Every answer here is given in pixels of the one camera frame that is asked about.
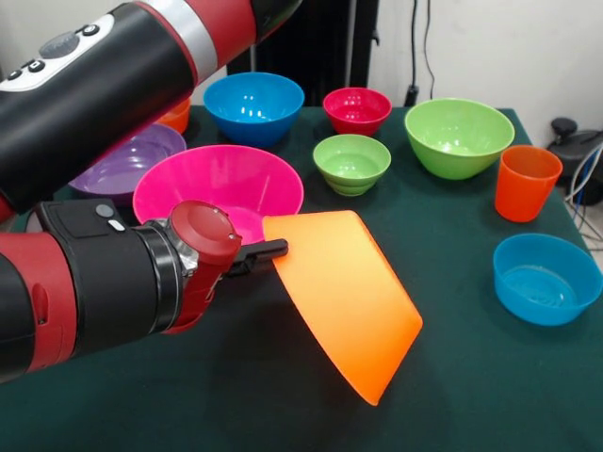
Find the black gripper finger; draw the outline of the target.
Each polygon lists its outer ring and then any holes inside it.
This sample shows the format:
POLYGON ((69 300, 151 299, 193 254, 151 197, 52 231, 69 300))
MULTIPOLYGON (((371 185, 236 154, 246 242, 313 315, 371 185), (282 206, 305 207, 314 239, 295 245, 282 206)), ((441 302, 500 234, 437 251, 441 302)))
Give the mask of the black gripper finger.
POLYGON ((243 245, 236 256, 236 260, 267 261, 285 256, 287 253, 288 242, 283 238, 279 238, 243 245))
POLYGON ((271 259, 263 259, 257 257, 247 257, 242 261, 235 261, 229 271, 228 278, 237 278, 249 275, 259 275, 274 270, 274 265, 271 259))

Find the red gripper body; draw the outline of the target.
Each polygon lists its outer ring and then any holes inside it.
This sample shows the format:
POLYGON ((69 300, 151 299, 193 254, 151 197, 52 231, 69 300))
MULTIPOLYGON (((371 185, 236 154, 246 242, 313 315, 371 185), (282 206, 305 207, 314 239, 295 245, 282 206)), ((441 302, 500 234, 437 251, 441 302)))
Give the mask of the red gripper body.
POLYGON ((218 282, 234 263, 242 237, 224 211, 201 201, 178 203, 165 232, 180 258, 184 283, 180 312, 166 330, 178 334, 201 319, 218 282))

